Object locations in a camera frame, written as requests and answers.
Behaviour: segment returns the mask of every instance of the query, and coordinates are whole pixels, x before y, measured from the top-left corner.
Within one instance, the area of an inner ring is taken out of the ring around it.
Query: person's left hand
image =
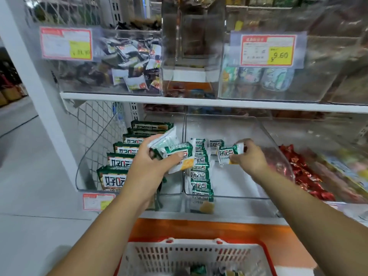
[[[138,153],[129,168],[124,186],[120,191],[120,195],[131,199],[133,203],[138,203],[138,214],[141,214],[149,206],[164,174],[177,165],[184,156],[183,152],[178,152],[163,160],[151,159],[148,144],[160,136],[162,135],[150,136],[140,144]]]

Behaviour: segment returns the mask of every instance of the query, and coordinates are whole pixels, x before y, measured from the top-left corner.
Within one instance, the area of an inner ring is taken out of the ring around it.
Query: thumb
[[[170,168],[176,166],[184,157],[183,152],[178,152],[170,155],[167,158],[159,161],[160,169],[166,173]]]
[[[230,155],[230,161],[234,164],[240,164],[242,154],[232,154]]]

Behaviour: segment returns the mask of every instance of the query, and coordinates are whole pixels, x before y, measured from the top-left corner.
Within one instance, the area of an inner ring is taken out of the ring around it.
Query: forearm
[[[254,176],[327,276],[366,275],[368,228],[271,169]]]
[[[124,193],[118,195],[48,276],[113,275],[138,209]]]

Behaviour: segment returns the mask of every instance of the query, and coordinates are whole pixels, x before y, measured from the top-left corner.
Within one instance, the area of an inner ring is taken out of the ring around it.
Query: price tag
[[[112,202],[115,197],[115,194],[84,193],[83,210],[102,211]]]
[[[292,67],[296,35],[242,35],[240,64]]]
[[[92,60],[90,29],[41,27],[42,56],[56,60]]]

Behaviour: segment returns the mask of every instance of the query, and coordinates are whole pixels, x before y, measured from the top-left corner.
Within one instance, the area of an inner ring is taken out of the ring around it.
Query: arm
[[[140,145],[120,194],[48,276],[114,274],[134,223],[148,207],[164,174],[183,157],[176,153],[161,161],[152,160],[147,145],[159,136],[151,136]]]
[[[260,147],[245,144],[247,152],[232,162],[266,191],[326,276],[367,275],[368,228],[271,170]]]

